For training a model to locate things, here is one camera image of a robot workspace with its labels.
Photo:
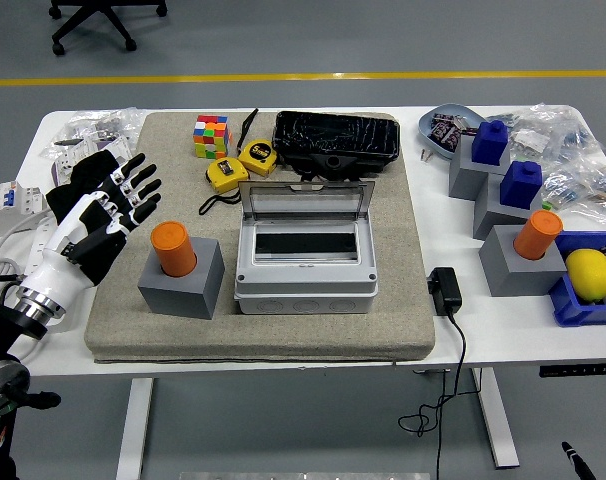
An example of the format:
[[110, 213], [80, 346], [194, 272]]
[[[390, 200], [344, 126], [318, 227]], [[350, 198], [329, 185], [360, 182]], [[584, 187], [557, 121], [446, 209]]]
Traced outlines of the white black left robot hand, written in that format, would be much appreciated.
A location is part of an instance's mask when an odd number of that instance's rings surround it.
[[137, 154], [123, 163], [99, 151], [77, 163], [67, 184], [47, 193], [57, 228], [42, 261], [22, 281], [20, 310], [60, 316], [84, 290], [98, 285], [126, 245], [129, 234], [161, 199], [155, 164]]

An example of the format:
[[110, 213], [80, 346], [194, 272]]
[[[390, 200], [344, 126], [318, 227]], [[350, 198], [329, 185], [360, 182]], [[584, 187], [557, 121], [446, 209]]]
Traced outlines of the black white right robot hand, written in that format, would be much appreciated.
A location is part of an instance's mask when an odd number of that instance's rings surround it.
[[595, 480], [596, 477], [585, 460], [577, 451], [566, 441], [561, 442], [561, 446], [569, 461], [571, 462], [575, 473], [580, 480]]

